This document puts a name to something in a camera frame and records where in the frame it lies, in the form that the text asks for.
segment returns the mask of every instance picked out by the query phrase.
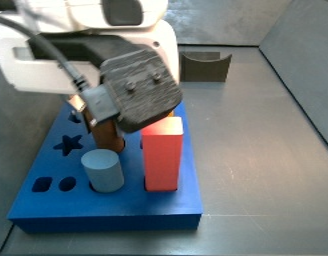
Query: blue foam board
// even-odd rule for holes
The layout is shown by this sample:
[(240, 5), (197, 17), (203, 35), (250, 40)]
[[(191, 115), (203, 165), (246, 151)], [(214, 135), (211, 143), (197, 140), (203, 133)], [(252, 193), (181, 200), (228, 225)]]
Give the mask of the blue foam board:
[[(175, 110), (184, 126), (175, 192), (153, 193), (144, 189), (139, 132), (125, 135), (127, 147), (119, 154), (125, 178), (123, 188), (108, 194), (92, 190), (81, 157), (96, 145), (83, 122), (69, 120), (71, 111), (69, 105), (61, 109), (8, 219), (29, 233), (197, 229), (203, 206), (183, 103)], [(75, 149), (65, 156), (68, 148), (63, 154), (61, 143), (68, 138), (73, 138)]]

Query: white robot body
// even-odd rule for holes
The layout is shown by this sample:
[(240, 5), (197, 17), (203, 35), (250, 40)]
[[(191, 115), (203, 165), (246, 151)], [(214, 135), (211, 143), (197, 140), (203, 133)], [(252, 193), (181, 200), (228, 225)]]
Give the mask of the white robot body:
[[(100, 0), (28, 1), (33, 8), (37, 7), (37, 4), (43, 4), (40, 7), (37, 7), (40, 9), (36, 8), (33, 10), (35, 12), (37, 11), (37, 13), (43, 13), (47, 8), (49, 10), (53, 9), (52, 11), (47, 10), (47, 16), (49, 19), (55, 19), (59, 21), (59, 23), (65, 24), (67, 31), (61, 32), (77, 31), (87, 27), (97, 28), (99, 30), (95, 30), (95, 33), (100, 35), (117, 35), (135, 44), (143, 44), (153, 48), (171, 71), (175, 81), (179, 83), (176, 35), (171, 25), (165, 21), (160, 20), (165, 11), (163, 11), (164, 5), (159, 5), (159, 9), (156, 11), (157, 18), (153, 19), (153, 24), (149, 22), (152, 25), (145, 22), (147, 18), (144, 18), (144, 22), (147, 24), (144, 23), (143, 25), (132, 27), (131, 29), (131, 27), (120, 28), (111, 27), (107, 23), (103, 24), (99, 14), (96, 14), (99, 13), (97, 9), (100, 6)], [(147, 8), (149, 8), (148, 10), (153, 10), (151, 9), (155, 8), (153, 2), (167, 4), (167, 0), (143, 0), (143, 10), (147, 10)], [(95, 6), (93, 13), (89, 12), (87, 3), (91, 3), (91, 5)], [(83, 6), (85, 6), (88, 13), (91, 13), (91, 17), (88, 16), (87, 12), (85, 15), (80, 14), (79, 9)], [(67, 15), (68, 8), (71, 9), (71, 15)], [(25, 22), (25, 16), (22, 15), (6, 15), (5, 17), (24, 24), (26, 23), (29, 27), (32, 25)], [(47, 27), (45, 24), (43, 26), (41, 23), (37, 23), (36, 26), (37, 29), (41, 28), (41, 32), (49, 32), (52, 30), (51, 26)], [(28, 38), (17, 31), (0, 25), (0, 67), (8, 82), (13, 84), (14, 88), (20, 91), (75, 94), (76, 88), (73, 87), (72, 81), (67, 74), (60, 69), (57, 62), (52, 60), (36, 60), (26, 40)], [(91, 85), (97, 86), (100, 79), (97, 68), (89, 62), (73, 61), (72, 63), (77, 70), (84, 74)]]

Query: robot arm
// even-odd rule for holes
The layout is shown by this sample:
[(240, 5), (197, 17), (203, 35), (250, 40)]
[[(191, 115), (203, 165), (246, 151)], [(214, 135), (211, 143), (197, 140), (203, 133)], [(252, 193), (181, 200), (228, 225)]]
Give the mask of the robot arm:
[[(128, 81), (128, 79), (121, 79), (119, 81), (119, 83), (121, 84), (113, 84), (111, 83), (111, 76), (113, 76), (113, 72), (108, 73), (108, 68), (105, 68), (104, 66), (104, 76), (108, 74), (108, 78), (105, 79), (104, 85), (99, 85), (99, 83), (93, 83), (99, 86), (96, 87), (89, 87), (88, 86), (88, 82), (83, 79), (83, 76), (80, 75), (80, 71), (76, 70), (75, 66), (71, 65), (68, 63), (68, 61), (64, 59), (63, 61), (60, 61), (60, 65), (64, 68), (64, 70), (67, 71), (67, 73), (69, 74), (69, 77), (72, 77), (72, 80), (75, 81), (76, 87), (79, 88), (80, 91), (80, 96), (81, 98), (85, 100), (85, 103), (88, 105), (88, 109), (91, 111), (91, 114), (93, 116), (93, 121), (96, 123), (99, 123), (100, 121), (104, 121), (108, 118), (112, 117), (117, 117), (117, 120), (120, 122), (120, 126), (121, 129), (124, 129), (127, 132), (133, 132), (139, 129), (141, 129), (144, 126), (147, 126), (148, 124), (151, 124), (152, 122), (157, 121), (159, 119), (161, 119), (168, 112), (172, 110), (172, 108), (179, 104), (180, 100), (181, 100), (181, 93), (177, 89), (177, 86), (172, 86), (172, 82), (173, 80), (177, 82), (179, 78), (177, 78), (177, 49), (176, 49), (176, 38), (175, 38), (175, 33), (171, 29), (169, 26), (165, 25), (165, 23), (163, 23), (163, 21), (157, 22), (156, 19), (152, 19), (152, 22), (155, 22), (155, 24), (152, 24), (149, 22), (148, 18), (145, 17), (145, 12), (143, 13), (144, 15), (141, 15), (141, 12), (144, 9), (144, 6), (147, 6), (144, 3), (149, 3), (149, 1), (132, 1), (132, 0), (101, 0), (101, 1), (52, 1), (51, 3), (55, 5), (55, 7), (59, 10), (65, 10), (67, 12), (71, 10), (71, 12), (75, 12), (76, 8), (81, 8), (83, 6), (87, 7), (87, 3), (84, 2), (89, 2), (89, 4), (92, 6), (95, 6), (95, 8), (97, 8), (100, 10), (100, 12), (103, 12), (104, 15), (104, 24), (103, 21), (100, 20), (100, 25), (101, 27), (105, 26), (104, 30), (99, 30), (99, 32), (95, 34), (95, 36), (100, 36), (101, 38), (107, 38), (105, 36), (119, 36), (124, 39), (129, 39), (131, 43), (132, 41), (145, 45), (147, 50), (144, 50), (144, 47), (139, 47), (136, 50), (132, 50), (131, 52), (127, 52), (127, 57), (124, 56), (115, 56), (111, 60), (111, 62), (108, 63), (108, 66), (112, 65), (111, 63), (121, 63), (125, 61), (132, 62), (132, 58), (136, 59), (136, 63), (137, 66), (143, 68), (139, 69), (135, 68), (132, 66), (132, 63), (128, 66), (127, 69), (124, 69), (124, 72), (129, 72), (131, 74), (137, 73), (136, 76), (132, 77), (131, 81)], [(132, 8), (132, 10), (135, 9), (135, 14), (132, 14), (132, 10), (128, 11), (128, 15), (125, 16), (125, 18), (129, 16), (131, 19), (127, 20), (125, 18), (123, 18), (123, 15), (117, 16), (117, 15), (112, 15), (111, 16), (111, 12), (108, 11), (109, 9), (115, 9), (121, 11), (121, 7), (125, 7), (125, 4), (129, 3), (133, 7), (136, 6), (136, 8)], [(25, 15), (33, 15), (36, 13), (36, 10), (40, 11), (43, 13), (43, 15), (36, 16), (36, 17), (41, 17), (41, 18), (36, 18), (36, 20), (33, 19), (33, 22), (36, 22), (36, 26), (30, 26), (32, 24), (28, 24), (29, 27), (35, 28), (35, 27), (41, 27), (41, 22), (49, 22), (52, 20), (52, 17), (49, 15), (51, 10), (55, 7), (49, 7), (47, 6), (47, 8), (44, 6), (37, 6), (37, 8), (35, 7), (37, 4), (40, 4), (39, 1), (21, 1), (18, 2), (18, 9), (21, 10), (21, 13), (24, 13), (21, 15), (21, 17), (24, 17), (24, 21), (26, 21), (28, 24), (28, 17)], [(76, 19), (71, 20), (71, 24), (76, 24), (75, 26), (71, 27), (72, 30), (67, 30), (64, 32), (72, 32), (73, 29), (81, 30), (83, 27), (87, 28), (87, 26), (89, 25), (85, 21), (83, 21), (80, 23), (80, 26), (77, 26), (77, 23), (80, 21), (79, 19), (80, 15), (76, 17)], [(59, 25), (61, 23), (61, 26), (59, 26), (59, 28), (63, 28), (64, 24), (69, 24), (68, 22), (65, 23), (65, 19), (56, 19), (59, 22), (57, 23), (52, 23), (52, 25)], [(171, 35), (173, 35), (172, 37), (168, 37), (169, 34), (164, 33), (165, 37), (169, 39), (165, 40), (156, 40), (156, 36), (161, 35), (163, 37), (163, 30), (169, 31), (171, 29)], [(20, 58), (20, 51), (25, 51), (29, 50), (28, 44), (26, 44), (26, 38), (21, 35), (16, 36), (16, 32), (13, 31), (12, 33), (14, 33), (14, 36), (12, 36), (10, 31), (8, 31), (9, 36), (5, 36), (4, 33), (1, 31), (6, 30), (5, 27), (0, 27), (0, 65), (2, 68), (2, 72), (5, 73), (5, 76), (8, 78), (8, 81), (12, 82), (16, 86), (17, 89), (25, 89), (28, 86), (29, 91), (43, 91), (43, 92), (56, 92), (56, 93), (72, 93), (73, 92), (73, 87), (69, 86), (69, 90), (65, 89), (63, 90), (63, 87), (67, 86), (68, 88), (68, 81), (67, 83), (59, 83), (59, 81), (53, 81), (55, 77), (57, 78), (57, 76), (55, 75), (56, 72), (59, 73), (59, 68), (57, 68), (57, 64), (53, 60), (47, 61), (47, 60), (36, 60), (35, 56), (32, 54), (26, 55), (28, 57), (25, 59)], [(33, 42), (37, 42), (37, 38), (39, 37), (32, 37), (32, 34), (25, 33), (25, 31), (21, 31), (24, 34), (26, 34), (30, 38)], [(57, 55), (57, 57), (55, 56), (55, 59), (60, 60), (61, 56)], [(37, 75), (39, 75), (39, 81), (37, 79), (35, 79), (35, 70), (37, 69)], [(159, 76), (161, 77), (161, 81), (157, 78), (148, 78), (148, 76)], [(160, 84), (161, 86), (156, 87), (156, 90), (148, 90), (148, 88), (151, 88), (151, 84), (147, 84), (148, 81), (152, 81), (152, 84)], [(56, 89), (53, 88), (53, 84), (60, 84), (60, 87)], [(125, 87), (124, 84), (143, 84), (147, 86), (137, 86), (136, 88), (136, 93), (133, 92), (135, 88), (132, 89), (132, 93), (129, 92), (129, 86)], [(148, 107), (140, 107), (140, 108), (128, 108), (128, 106), (132, 106), (132, 103), (135, 103), (135, 98), (131, 100), (129, 94), (135, 95), (141, 95), (141, 97), (137, 98), (137, 102), (136, 104), (133, 104), (133, 106), (148, 106)], [(160, 102), (159, 104), (161, 104), (161, 106), (151, 106), (149, 104), (147, 104), (148, 102)], [(141, 120), (133, 120), (131, 116), (141, 116)]]

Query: gray cylinder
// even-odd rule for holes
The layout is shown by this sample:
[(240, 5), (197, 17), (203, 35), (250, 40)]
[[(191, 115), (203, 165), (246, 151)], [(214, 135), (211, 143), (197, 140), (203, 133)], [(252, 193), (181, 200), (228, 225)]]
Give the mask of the gray cylinder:
[(108, 149), (96, 149), (81, 158), (85, 173), (97, 192), (108, 193), (124, 185), (124, 175), (116, 152)]

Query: red block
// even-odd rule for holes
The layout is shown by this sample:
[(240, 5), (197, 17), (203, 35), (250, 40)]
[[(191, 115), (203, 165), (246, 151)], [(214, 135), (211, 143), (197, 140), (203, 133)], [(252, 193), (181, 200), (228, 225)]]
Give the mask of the red block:
[(141, 130), (148, 191), (177, 190), (183, 145), (180, 117), (167, 117)]

